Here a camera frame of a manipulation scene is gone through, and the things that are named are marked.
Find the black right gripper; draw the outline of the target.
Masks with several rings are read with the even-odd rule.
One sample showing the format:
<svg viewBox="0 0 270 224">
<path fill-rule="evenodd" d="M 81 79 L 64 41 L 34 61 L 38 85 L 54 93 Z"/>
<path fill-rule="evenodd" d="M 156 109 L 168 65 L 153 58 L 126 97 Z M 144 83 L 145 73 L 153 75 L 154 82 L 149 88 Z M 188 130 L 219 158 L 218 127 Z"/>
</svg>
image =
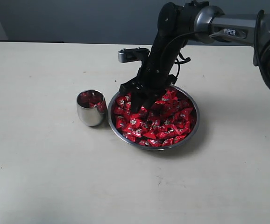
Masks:
<svg viewBox="0 0 270 224">
<path fill-rule="evenodd" d="M 164 89 L 175 83 L 170 74 L 174 63 L 175 42 L 154 42 L 137 75 L 119 87 L 120 94 L 131 93 L 131 112 L 139 112 L 142 106 L 149 110 Z"/>
</svg>

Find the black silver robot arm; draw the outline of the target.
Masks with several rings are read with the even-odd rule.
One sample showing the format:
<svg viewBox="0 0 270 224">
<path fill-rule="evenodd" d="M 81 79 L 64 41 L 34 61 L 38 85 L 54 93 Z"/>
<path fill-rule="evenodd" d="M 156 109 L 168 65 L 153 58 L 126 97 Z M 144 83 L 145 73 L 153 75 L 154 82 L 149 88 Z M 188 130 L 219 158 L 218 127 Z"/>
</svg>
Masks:
<svg viewBox="0 0 270 224">
<path fill-rule="evenodd" d="M 207 1 L 195 0 L 178 6 L 166 3 L 158 16 L 157 35 L 151 49 L 122 49 L 121 63 L 141 61 L 137 75 L 121 84 L 121 94 L 131 94 L 131 110 L 149 109 L 177 80 L 170 73 L 173 65 L 190 61 L 181 55 L 188 41 L 205 44 L 235 42 L 254 49 L 253 64 L 261 72 L 270 89 L 270 14 L 225 14 L 221 8 Z"/>
</svg>

